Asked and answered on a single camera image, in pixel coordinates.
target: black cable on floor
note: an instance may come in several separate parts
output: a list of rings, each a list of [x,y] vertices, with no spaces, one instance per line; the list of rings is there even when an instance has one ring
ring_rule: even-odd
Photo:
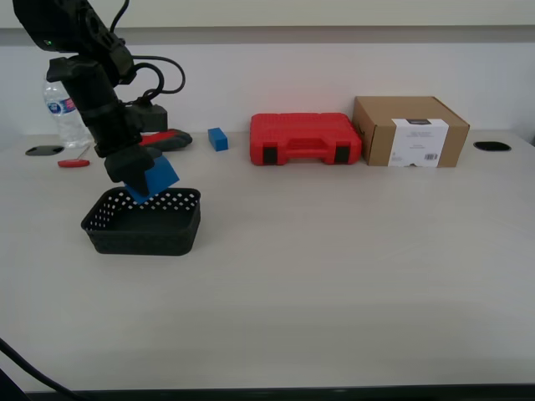
[[[13,348],[9,346],[8,343],[3,341],[0,338],[0,352],[2,352],[4,355],[6,355],[9,359],[15,362],[17,366],[19,366],[24,372],[44,384],[45,386],[50,387],[52,390],[57,391],[58,393],[64,395],[65,397],[68,397],[70,399],[73,399],[75,401],[89,401],[88,398],[79,395],[77,393],[74,393],[73,391],[69,390],[68,388],[65,388],[59,383],[54,382],[51,378],[48,378],[41,372],[39,372],[36,368],[34,368],[30,363],[21,357],[17,351],[15,351]]]

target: water bottle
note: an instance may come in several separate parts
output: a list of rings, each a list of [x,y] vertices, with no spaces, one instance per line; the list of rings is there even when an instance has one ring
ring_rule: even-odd
[[[44,103],[58,124],[59,138],[65,148],[83,148],[93,140],[82,122],[73,100],[61,82],[50,83],[46,79],[43,86]]]

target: white table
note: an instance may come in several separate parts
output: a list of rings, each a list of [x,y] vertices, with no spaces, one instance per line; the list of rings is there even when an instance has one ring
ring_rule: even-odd
[[[455,169],[256,167],[246,134],[199,136],[170,155],[202,193],[183,257],[98,254],[79,224],[114,185],[94,153],[24,156],[38,142],[0,154],[0,337],[68,387],[535,378],[535,148],[514,135],[471,133]]]

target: small blue block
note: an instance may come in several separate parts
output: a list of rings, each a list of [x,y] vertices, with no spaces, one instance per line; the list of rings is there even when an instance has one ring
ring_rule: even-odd
[[[210,139],[210,143],[216,152],[228,150],[228,138],[221,128],[209,129],[208,138]]]
[[[137,192],[134,188],[125,185],[126,189],[139,205],[147,202],[151,197],[166,190],[171,185],[178,182],[180,179],[173,169],[173,166],[165,156],[160,156],[154,160],[154,167],[145,172],[147,186],[149,187],[149,195],[144,196]]]

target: perforated plastic basket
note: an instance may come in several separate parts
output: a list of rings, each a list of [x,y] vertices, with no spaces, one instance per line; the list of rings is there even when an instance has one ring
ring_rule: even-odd
[[[170,188],[138,205],[125,188],[102,195],[82,221],[99,253],[180,256],[193,247],[201,193]]]

